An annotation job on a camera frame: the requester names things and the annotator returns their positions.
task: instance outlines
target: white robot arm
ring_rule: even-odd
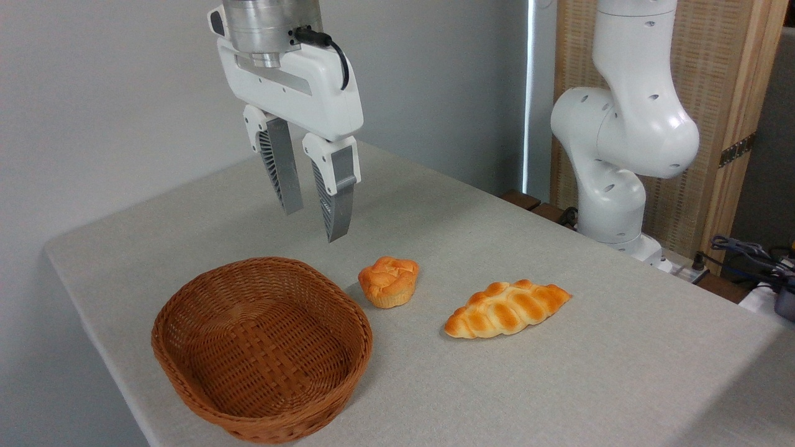
[[[320,33],[318,0],[223,0],[207,19],[219,35],[229,86],[247,103],[251,148],[261,154],[281,206],[287,214],[303,208],[292,122],[309,131],[303,147],[312,159],[328,242],[345,235],[353,188],[361,181],[352,135],[364,120],[353,69]]]
[[[593,60],[610,91],[566,91],[553,133],[575,171],[578,231],[665,269],[641,233],[646,191],[636,173],[670,178],[696,157],[696,124],[679,102],[670,53],[677,0],[599,0]]]

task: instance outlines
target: table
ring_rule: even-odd
[[[345,411],[295,445],[795,445],[795,332],[497,197],[362,143],[348,235],[326,242],[308,159],[304,210],[281,211],[258,159],[50,241],[45,250],[149,443],[244,446],[195,416],[153,357],[157,312],[206,270],[304,261],[363,308],[369,367]],[[407,305],[357,274],[421,265]],[[495,281],[573,298],[513,336],[442,326]]]

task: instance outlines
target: woven basket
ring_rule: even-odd
[[[200,417],[240,439],[292,441],[345,407],[372,352],[362,309],[310,266],[252,258],[203,273],[163,307],[152,348]]]

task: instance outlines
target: black cable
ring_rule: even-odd
[[[318,33],[317,31],[313,31],[308,27],[301,26],[300,28],[295,28],[293,30],[293,35],[297,41],[302,44],[309,44],[315,45],[316,47],[327,48],[332,47],[337,54],[339,55],[339,63],[343,67],[343,86],[342,90],[348,85],[351,77],[351,70],[347,64],[347,58],[345,57],[345,53],[343,50],[337,45],[333,40],[332,37],[326,33]]]
[[[771,284],[773,286],[783,287],[783,288],[789,290],[790,292],[795,293],[795,287],[792,287],[789,284],[788,281],[782,281],[778,277],[775,277],[775,276],[772,276],[772,275],[771,276],[765,276],[765,275],[761,275],[761,274],[753,274],[753,273],[746,272],[744,270],[735,269],[734,267],[727,266],[724,262],[721,262],[721,261],[719,261],[719,260],[707,255],[703,251],[697,251],[697,254],[701,255],[701,256],[704,256],[710,262],[713,262],[713,263],[715,263],[715,264],[717,264],[717,265],[729,270],[730,272],[732,272],[734,274],[738,274],[738,275],[743,276],[745,278],[754,279],[754,280],[759,281],[759,282],[766,282],[766,283]]]
[[[339,62],[343,65],[343,90],[347,87],[348,80],[350,79],[351,73],[350,69],[347,66],[347,58],[345,57],[345,53],[343,49],[339,47],[334,41],[328,42],[339,54]]]
[[[560,217],[557,220],[557,223],[559,225],[569,224],[572,227],[574,227],[575,225],[577,225],[577,213],[578,213],[577,208],[568,207],[563,211],[563,214],[560,215]]]

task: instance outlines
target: bread roll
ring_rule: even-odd
[[[384,256],[359,272],[359,284],[368,301],[388,309],[411,299],[419,274],[420,266],[411,259]]]
[[[444,331],[457,338],[515,334],[527,325],[546,320],[571,297],[553,284],[538,286],[527,279],[514,284],[495,282],[458,308],[444,325]]]

